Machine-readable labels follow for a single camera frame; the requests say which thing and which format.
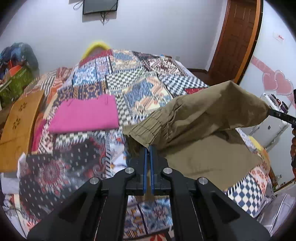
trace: wooden board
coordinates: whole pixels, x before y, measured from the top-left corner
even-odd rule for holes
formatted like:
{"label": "wooden board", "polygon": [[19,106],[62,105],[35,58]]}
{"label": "wooden board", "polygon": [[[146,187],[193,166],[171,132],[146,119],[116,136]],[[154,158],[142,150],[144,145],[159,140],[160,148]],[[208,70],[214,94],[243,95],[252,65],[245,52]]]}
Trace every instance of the wooden board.
{"label": "wooden board", "polygon": [[34,123],[43,98],[44,91],[37,91],[12,106],[0,140],[0,172],[16,171],[22,152],[30,151]]}

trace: bed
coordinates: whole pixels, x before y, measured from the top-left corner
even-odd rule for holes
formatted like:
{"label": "bed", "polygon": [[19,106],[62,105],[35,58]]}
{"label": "bed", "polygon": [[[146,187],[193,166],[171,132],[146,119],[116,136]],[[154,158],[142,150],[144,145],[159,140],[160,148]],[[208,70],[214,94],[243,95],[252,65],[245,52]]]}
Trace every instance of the bed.
{"label": "bed", "polygon": [[[140,91],[123,94],[124,89],[139,82]],[[20,227],[16,229],[25,237],[89,178],[109,178],[127,167],[123,126],[142,121],[172,98],[187,94],[185,89],[207,87],[171,58],[115,49],[89,56],[72,69],[59,68],[32,81],[21,98],[44,90],[45,99],[35,123],[32,153],[27,155],[21,170],[19,193],[6,195],[3,207],[7,211],[12,203],[19,207],[17,215],[23,231]],[[49,134],[49,125],[64,100],[97,98],[104,93],[115,95],[119,129]],[[265,195],[270,162],[267,153],[258,150],[239,128],[237,132],[262,162],[224,191],[255,217]],[[172,240],[173,230],[169,198],[142,201],[129,196],[124,240]]]}

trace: black patterned fabric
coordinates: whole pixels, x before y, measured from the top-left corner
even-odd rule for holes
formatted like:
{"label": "black patterned fabric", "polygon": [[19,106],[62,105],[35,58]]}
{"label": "black patterned fabric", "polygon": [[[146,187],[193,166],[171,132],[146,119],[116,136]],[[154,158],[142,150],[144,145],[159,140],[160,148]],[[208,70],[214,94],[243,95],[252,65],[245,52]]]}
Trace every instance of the black patterned fabric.
{"label": "black patterned fabric", "polygon": [[171,58],[148,59],[143,62],[148,65],[147,68],[150,68],[150,71],[154,71],[159,75],[177,74],[187,76],[184,70]]}
{"label": "black patterned fabric", "polygon": [[106,145],[104,137],[90,138],[52,155],[28,155],[20,180],[20,202],[27,215],[40,220],[91,177],[104,179],[110,166]]}
{"label": "black patterned fabric", "polygon": [[160,58],[157,55],[153,55],[153,54],[149,54],[149,53],[141,53],[141,52],[137,52],[137,51],[133,51],[133,54],[138,57],[139,60],[148,60],[151,58]]}

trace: floor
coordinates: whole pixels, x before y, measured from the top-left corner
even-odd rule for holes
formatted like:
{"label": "floor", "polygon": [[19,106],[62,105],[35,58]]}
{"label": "floor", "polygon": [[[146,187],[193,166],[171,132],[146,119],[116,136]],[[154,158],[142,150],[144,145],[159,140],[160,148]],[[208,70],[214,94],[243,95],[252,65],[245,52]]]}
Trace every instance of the floor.
{"label": "floor", "polygon": [[192,72],[192,73],[209,86],[215,85],[217,83],[217,81],[213,80],[208,73],[204,73],[204,72]]}

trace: checkered fabric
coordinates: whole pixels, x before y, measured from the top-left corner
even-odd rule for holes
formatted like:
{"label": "checkered fabric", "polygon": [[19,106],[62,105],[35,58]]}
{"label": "checkered fabric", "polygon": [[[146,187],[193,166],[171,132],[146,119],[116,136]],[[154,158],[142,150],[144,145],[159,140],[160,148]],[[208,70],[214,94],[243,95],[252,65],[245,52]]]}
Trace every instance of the checkered fabric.
{"label": "checkered fabric", "polygon": [[131,114],[128,110],[128,104],[125,97],[121,94],[116,95],[116,104],[118,112],[119,126],[128,126],[131,122]]}
{"label": "checkered fabric", "polygon": [[159,79],[166,85],[173,97],[187,94],[186,88],[207,88],[203,81],[196,77],[180,75],[161,75]]}
{"label": "checkered fabric", "polygon": [[255,216],[263,198],[259,185],[250,174],[230,187],[225,194],[251,217]]}
{"label": "checkered fabric", "polygon": [[108,89],[123,89],[133,84],[139,77],[147,72],[146,68],[141,66],[139,68],[128,70],[128,71],[118,71],[114,74],[109,74],[106,76],[106,82]]}
{"label": "checkered fabric", "polygon": [[55,149],[59,149],[68,144],[81,143],[84,140],[88,139],[90,134],[92,134],[91,131],[58,135],[55,141]]}

